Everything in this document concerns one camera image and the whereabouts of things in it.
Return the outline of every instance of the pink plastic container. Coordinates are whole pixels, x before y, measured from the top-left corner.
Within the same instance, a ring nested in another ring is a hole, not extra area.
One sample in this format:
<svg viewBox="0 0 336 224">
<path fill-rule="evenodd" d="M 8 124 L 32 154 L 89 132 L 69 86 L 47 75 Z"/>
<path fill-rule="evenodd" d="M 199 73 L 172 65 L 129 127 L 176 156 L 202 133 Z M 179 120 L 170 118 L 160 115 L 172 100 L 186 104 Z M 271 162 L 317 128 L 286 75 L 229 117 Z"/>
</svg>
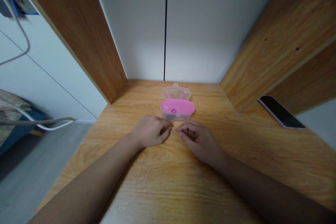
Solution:
<svg viewBox="0 0 336 224">
<path fill-rule="evenodd" d="M 186 121 L 195 111 L 195 106 L 188 101 L 191 92 L 186 87 L 179 87 L 174 83 L 172 87 L 164 87 L 161 96 L 165 99 L 160 108 L 162 118 L 169 121 Z"/>
</svg>

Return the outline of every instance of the forearm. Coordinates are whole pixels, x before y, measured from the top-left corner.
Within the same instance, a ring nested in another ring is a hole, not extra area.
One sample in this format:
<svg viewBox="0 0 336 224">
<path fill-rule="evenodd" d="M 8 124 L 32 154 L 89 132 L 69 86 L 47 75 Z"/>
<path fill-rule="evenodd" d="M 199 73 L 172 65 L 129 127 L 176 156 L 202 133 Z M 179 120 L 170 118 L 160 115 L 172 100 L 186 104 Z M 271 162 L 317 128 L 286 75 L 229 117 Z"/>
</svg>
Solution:
<svg viewBox="0 0 336 224">
<path fill-rule="evenodd" d="M 288 186 L 221 152 L 213 167 L 269 223 L 333 223 L 335 214 Z"/>
<path fill-rule="evenodd" d="M 60 191 L 30 223 L 93 223 L 140 149 L 133 139 L 123 137 Z"/>
</svg>

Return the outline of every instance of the wooden desk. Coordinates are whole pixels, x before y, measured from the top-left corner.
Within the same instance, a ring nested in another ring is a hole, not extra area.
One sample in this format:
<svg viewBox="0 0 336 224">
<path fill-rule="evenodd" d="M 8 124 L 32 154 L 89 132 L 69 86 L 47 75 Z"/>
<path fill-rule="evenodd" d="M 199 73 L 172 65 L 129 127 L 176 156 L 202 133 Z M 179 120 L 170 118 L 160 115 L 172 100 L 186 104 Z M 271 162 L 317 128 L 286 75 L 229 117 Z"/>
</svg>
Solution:
<svg viewBox="0 0 336 224">
<path fill-rule="evenodd" d="M 107 105 L 43 200 L 44 206 L 128 133 L 145 114 L 161 115 L 161 89 L 173 82 L 129 80 Z M 235 112 L 217 84 L 179 83 L 191 91 L 192 119 L 208 126 L 240 161 L 336 211 L 336 152 L 308 129 L 284 129 L 259 103 Z M 174 123 L 174 128 L 181 123 Z M 120 183 L 106 223 L 259 223 L 258 215 L 175 131 L 143 150 Z"/>
</svg>

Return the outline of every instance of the hand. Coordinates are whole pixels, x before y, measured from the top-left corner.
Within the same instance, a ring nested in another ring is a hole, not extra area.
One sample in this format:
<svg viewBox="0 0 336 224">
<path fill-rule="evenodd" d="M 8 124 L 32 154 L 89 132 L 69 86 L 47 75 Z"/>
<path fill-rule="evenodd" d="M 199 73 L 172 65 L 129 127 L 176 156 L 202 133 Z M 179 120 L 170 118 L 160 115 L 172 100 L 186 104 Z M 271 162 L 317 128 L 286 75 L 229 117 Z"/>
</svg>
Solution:
<svg viewBox="0 0 336 224">
<path fill-rule="evenodd" d="M 160 145 L 168 138 L 171 131 L 169 127 L 173 127 L 170 121 L 145 115 L 127 137 L 136 141 L 140 148 Z"/>
<path fill-rule="evenodd" d="M 186 146 L 202 162 L 214 167 L 224 154 L 210 130 L 202 124 L 188 120 L 176 129 Z"/>
</svg>

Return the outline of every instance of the electrical cord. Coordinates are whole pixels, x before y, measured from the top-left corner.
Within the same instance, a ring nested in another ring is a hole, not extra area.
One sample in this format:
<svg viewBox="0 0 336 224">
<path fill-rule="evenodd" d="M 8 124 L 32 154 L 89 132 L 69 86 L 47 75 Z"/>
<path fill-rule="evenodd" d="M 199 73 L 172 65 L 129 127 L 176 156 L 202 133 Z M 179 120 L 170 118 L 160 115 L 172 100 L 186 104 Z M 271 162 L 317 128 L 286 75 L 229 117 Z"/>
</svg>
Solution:
<svg viewBox="0 0 336 224">
<path fill-rule="evenodd" d="M 0 125 L 28 126 L 28 125 L 37 125 L 37 124 L 51 124 L 51 123 L 57 123 L 59 121 L 65 121 L 65 120 L 76 121 L 76 119 L 72 117 L 63 117 L 59 119 L 40 120 L 40 121 L 11 121 L 11 120 L 1 120 L 0 119 Z"/>
<path fill-rule="evenodd" d="M 7 8 L 9 9 L 9 11 L 10 11 L 12 17 L 13 17 L 14 20 L 16 21 L 18 27 L 19 27 L 20 30 L 22 31 L 22 33 L 23 33 L 23 35 L 24 35 L 24 37 L 25 37 L 25 39 L 26 39 L 26 41 L 27 41 L 27 48 L 26 48 L 26 50 L 24 50 L 21 54 L 15 56 L 15 57 L 13 57 L 13 58 L 7 59 L 7 60 L 5 60 L 5 61 L 3 61 L 3 62 L 0 62 L 0 66 L 3 65 L 3 64 L 8 63 L 8 62 L 10 62 L 10 61 L 13 61 L 13 60 L 16 60 L 16 59 L 22 57 L 23 55 L 25 55 L 25 54 L 26 54 L 27 52 L 29 52 L 29 50 L 30 50 L 30 42 L 29 42 L 29 39 L 28 39 L 27 34 L 25 33 L 25 31 L 24 31 L 24 29 L 22 28 L 21 23 L 20 23 L 20 21 L 19 21 L 19 19 L 18 19 L 19 13 L 18 13 L 18 10 L 16 9 L 14 0 L 10 0 L 10 1 L 9 1 L 9 0 L 3 0 L 3 1 L 4 1 L 4 3 L 6 4 Z M 23 109 L 21 109 L 21 108 L 15 106 L 14 104 L 12 104 L 12 103 L 10 103 L 9 101 L 7 101 L 6 99 L 0 97 L 0 100 L 6 102 L 9 106 L 11 106 L 12 108 L 18 110 L 21 114 L 23 114 L 25 117 L 27 117 L 31 122 L 34 122 L 33 125 L 36 124 L 36 125 L 37 125 L 38 127 L 40 127 L 41 129 L 44 129 L 44 130 L 47 130 L 47 131 L 57 130 L 57 129 L 59 129 L 59 128 L 62 128 L 62 127 L 64 127 L 64 126 L 67 126 L 67 125 L 69 125 L 70 123 L 73 123 L 74 121 L 76 121 L 76 119 L 71 118 L 71 117 L 69 117 L 69 118 L 60 118 L 60 119 L 53 119 L 53 120 L 44 120 L 44 122 L 42 122 L 42 121 L 36 121 L 36 120 L 34 120 L 34 118 L 32 118 L 26 111 L 24 111 Z M 58 126 L 58 127 L 55 127 L 55 128 L 44 127 L 43 125 L 40 124 L 40 123 L 45 123 L 45 124 L 47 124 L 47 123 L 51 123 L 51 122 L 45 122 L 45 121 L 64 121 L 64 120 L 71 120 L 71 121 L 70 121 L 70 122 L 67 122 L 67 123 L 64 123 L 64 124 L 62 124 L 62 125 L 60 125 L 60 126 Z"/>
<path fill-rule="evenodd" d="M 0 100 L 6 102 L 9 106 L 11 106 L 12 108 L 16 109 L 17 111 L 19 111 L 21 114 L 23 114 L 25 117 L 27 117 L 30 121 L 35 121 L 34 118 L 32 118 L 26 111 L 24 111 L 23 109 L 15 106 L 14 104 L 12 104 L 11 102 L 7 101 L 6 99 L 0 97 Z M 47 131 L 53 131 L 53 130 L 57 130 L 59 128 L 62 128 L 64 126 L 67 126 L 69 125 L 70 123 L 73 123 L 76 119 L 72 118 L 70 122 L 67 122 L 65 124 L 62 124 L 58 127 L 55 127 L 55 128 L 48 128 L 48 127 L 44 127 L 43 125 L 41 124 L 37 124 L 38 127 L 40 127 L 41 129 L 43 130 L 47 130 Z"/>
<path fill-rule="evenodd" d="M 22 57 L 23 55 L 25 55 L 25 54 L 26 54 L 27 52 L 29 52 L 29 50 L 30 50 L 30 42 L 29 42 L 28 36 L 27 36 L 27 34 L 25 33 L 24 29 L 22 28 L 21 23 L 20 23 L 20 21 L 18 20 L 18 18 L 17 18 L 17 16 L 16 16 L 16 13 L 15 13 L 15 11 L 14 11 L 14 8 L 13 8 L 12 4 L 10 3 L 9 0 L 3 0 L 3 1 L 4 1 L 4 3 L 6 4 L 7 8 L 9 9 L 9 11 L 10 11 L 12 17 L 13 17 L 14 20 L 16 21 L 18 27 L 19 27 L 20 30 L 22 31 L 22 33 L 23 33 L 23 35 L 24 35 L 24 37 L 25 37 L 25 39 L 26 39 L 26 41 L 27 41 L 27 48 L 26 48 L 26 50 L 24 50 L 21 54 L 15 56 L 15 57 L 13 57 L 13 58 L 7 59 L 7 60 L 5 60 L 5 61 L 3 61 L 3 62 L 0 62 L 0 66 L 3 65 L 3 64 L 8 63 L 8 62 L 10 62 L 10 61 L 13 61 L 13 60 L 16 60 L 16 59 Z"/>
</svg>

